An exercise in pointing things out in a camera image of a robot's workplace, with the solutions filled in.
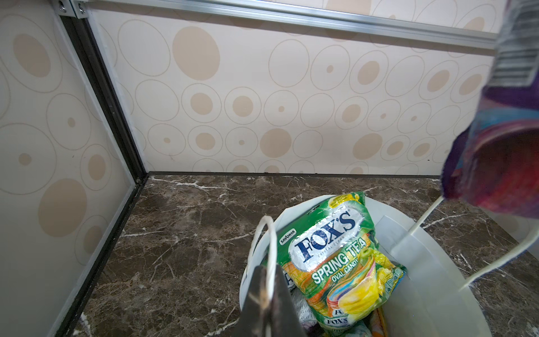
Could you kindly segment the small purple candy bag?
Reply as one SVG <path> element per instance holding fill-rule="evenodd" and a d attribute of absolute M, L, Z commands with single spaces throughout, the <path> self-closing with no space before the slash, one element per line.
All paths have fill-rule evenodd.
<path fill-rule="evenodd" d="M 309 336 L 317 334 L 319 323 L 313 315 L 311 308 L 308 306 L 307 301 L 305 300 L 300 289 L 295 288 L 291 292 L 291 298 L 299 323 L 305 330 L 306 334 Z"/>

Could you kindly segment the white paper bag colourful print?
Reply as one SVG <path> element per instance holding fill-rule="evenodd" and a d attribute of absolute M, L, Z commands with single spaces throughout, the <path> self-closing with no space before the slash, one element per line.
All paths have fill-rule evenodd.
<path fill-rule="evenodd" d="M 248 253 L 248 263 L 240 286 L 240 305 L 256 267 L 266 267 L 266 291 L 270 306 L 279 247 L 277 233 L 310 207 L 337 195 L 323 195 L 285 209 L 278 218 L 264 216 L 255 229 Z M 516 258 L 538 239 L 538 228 L 510 252 L 464 277 L 449 256 L 421 228 L 402 212 L 366 197 L 366 207 L 375 224 L 380 251 L 392 262 L 403 265 L 406 274 L 398 283 L 383 309 L 389 336 L 489 336 L 490 329 L 470 289 L 471 284 Z M 291 292 L 297 288 L 283 271 Z M 371 313 L 360 323 L 339 336 L 372 336 L 369 329 Z"/>

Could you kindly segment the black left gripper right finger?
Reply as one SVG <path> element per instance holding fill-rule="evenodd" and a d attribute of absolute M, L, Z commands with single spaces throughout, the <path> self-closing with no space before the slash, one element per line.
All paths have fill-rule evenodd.
<path fill-rule="evenodd" d="M 283 270 L 278 265 L 275 271 L 274 288 L 269 311 L 269 336 L 306 336 L 294 308 Z"/>

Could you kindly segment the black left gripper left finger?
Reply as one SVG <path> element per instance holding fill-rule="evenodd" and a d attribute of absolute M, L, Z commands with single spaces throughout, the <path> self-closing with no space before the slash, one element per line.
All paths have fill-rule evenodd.
<path fill-rule="evenodd" d="M 244 307 L 241 310 L 240 318 L 234 327 L 232 336 L 266 336 L 270 302 L 265 286 L 266 267 L 258 266 L 253 272 Z"/>

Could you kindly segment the yellow green candy bag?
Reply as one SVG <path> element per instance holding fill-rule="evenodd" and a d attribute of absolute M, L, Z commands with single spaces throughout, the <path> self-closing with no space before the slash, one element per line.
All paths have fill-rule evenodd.
<path fill-rule="evenodd" d="M 327 336 L 339 336 L 384 305 L 406 274 L 379 249 L 363 192 L 310 207 L 277 233 L 277 262 Z"/>

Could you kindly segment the purple berries candy bag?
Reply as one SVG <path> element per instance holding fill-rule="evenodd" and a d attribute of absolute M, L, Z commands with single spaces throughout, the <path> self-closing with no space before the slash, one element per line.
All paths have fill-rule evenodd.
<path fill-rule="evenodd" d="M 474 119 L 444 163 L 442 195 L 537 218 L 537 1 L 509 1 L 496 51 Z"/>

